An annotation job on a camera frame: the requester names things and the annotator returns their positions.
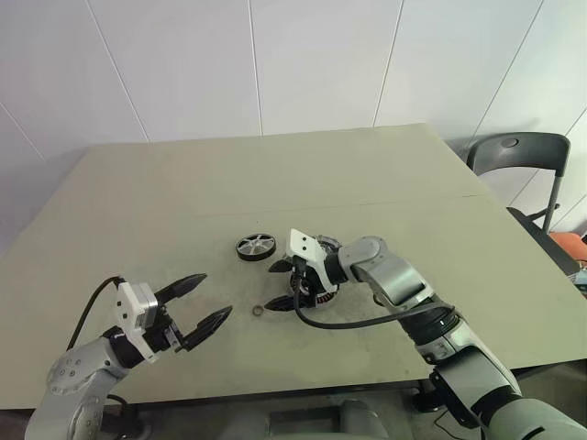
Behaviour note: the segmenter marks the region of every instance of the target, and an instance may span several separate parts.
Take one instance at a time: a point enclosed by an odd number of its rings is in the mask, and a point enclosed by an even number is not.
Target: chair backrest
[[[531,167],[554,170],[555,176],[562,177],[569,148],[569,140],[554,133],[504,133],[473,145],[467,166],[478,176],[499,168]]]

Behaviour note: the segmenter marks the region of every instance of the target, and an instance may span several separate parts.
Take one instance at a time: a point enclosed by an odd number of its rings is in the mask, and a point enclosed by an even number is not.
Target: chair
[[[480,140],[471,147],[467,166],[478,176],[485,172],[510,167],[531,167],[554,170],[555,178],[548,199],[548,206],[542,211],[524,215],[519,210],[508,207],[509,213],[550,255],[567,275],[579,271],[579,264],[548,236],[550,221],[556,203],[559,187],[567,166],[570,142],[553,133],[504,133]],[[540,229],[534,220],[544,215],[544,224]]]

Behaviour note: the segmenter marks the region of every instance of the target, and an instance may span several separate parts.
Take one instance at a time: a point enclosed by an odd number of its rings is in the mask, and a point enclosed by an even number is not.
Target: orange object
[[[582,266],[587,265],[587,245],[580,236],[572,232],[551,232],[550,237]]]

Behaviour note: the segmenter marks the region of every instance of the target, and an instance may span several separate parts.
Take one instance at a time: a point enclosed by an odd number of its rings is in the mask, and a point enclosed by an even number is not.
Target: floor
[[[587,364],[585,361],[569,362],[550,368],[520,380],[526,397],[538,398],[563,411],[577,422],[587,426]],[[275,413],[290,410],[332,407],[343,401],[354,399],[366,402],[379,414],[383,426],[392,439],[397,440],[449,440],[450,436],[434,426],[433,422],[442,412],[420,414],[410,405],[414,390],[358,391],[307,398],[271,399],[254,402],[208,404],[144,412],[143,417],[151,425],[149,440],[217,440],[226,438],[228,424],[237,416]],[[23,438],[26,421],[0,412],[0,440]],[[479,430],[468,430],[459,426],[447,413],[439,421],[450,433],[462,439],[480,437]],[[325,421],[304,423],[303,429],[288,428],[290,432],[323,432],[329,427]],[[112,435],[101,435],[99,440],[108,440]]]

